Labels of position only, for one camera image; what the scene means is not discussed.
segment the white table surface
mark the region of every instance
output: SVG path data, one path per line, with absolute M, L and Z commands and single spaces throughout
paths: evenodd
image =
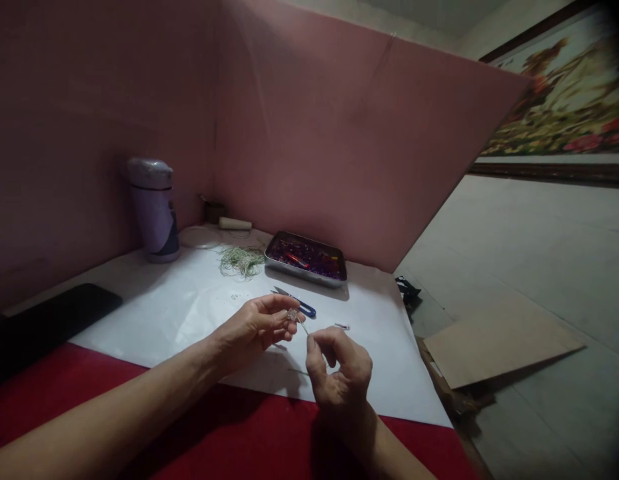
M 246 300 L 274 286 L 317 311 L 305 324 L 311 333 L 334 323 L 351 326 L 348 335 L 374 362 L 368 400 L 380 415 L 451 427 L 418 347 L 391 275 L 347 262 L 348 283 L 327 289 L 263 268 L 250 281 L 224 277 L 218 251 L 229 245 L 258 245 L 271 236 L 253 231 L 249 239 L 223 233 L 215 251 L 182 248 L 172 263 L 148 263 L 141 251 L 110 260 L 6 310 L 10 316 L 81 283 L 94 283 L 123 298 L 124 304 L 71 339 L 72 343 L 144 367 L 205 338 Z M 270 347 L 254 364 L 223 380 L 227 385 L 314 401 L 306 371 L 302 329 L 283 348 Z

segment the pink board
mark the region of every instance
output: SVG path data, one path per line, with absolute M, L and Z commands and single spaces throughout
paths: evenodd
M 0 308 L 141 245 L 119 174 L 211 194 L 218 1 L 0 0 Z
M 393 272 L 528 79 L 275 0 L 223 1 L 215 197 Z

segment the smartphone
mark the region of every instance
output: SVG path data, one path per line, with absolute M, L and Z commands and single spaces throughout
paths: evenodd
M 123 304 L 83 283 L 12 317 L 0 317 L 0 384 Z

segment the red tablecloth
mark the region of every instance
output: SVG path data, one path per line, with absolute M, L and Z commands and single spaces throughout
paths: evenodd
M 0 447 L 145 369 L 65 344 L 0 386 Z M 359 478 L 363 471 L 316 420 L 314 403 L 217 385 L 124 476 Z M 439 479 L 475 479 L 452 429 L 383 417 Z

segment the framed painting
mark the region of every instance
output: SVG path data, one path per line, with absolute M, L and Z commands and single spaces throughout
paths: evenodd
M 577 1 L 481 59 L 534 82 L 469 170 L 619 185 L 619 35 Z

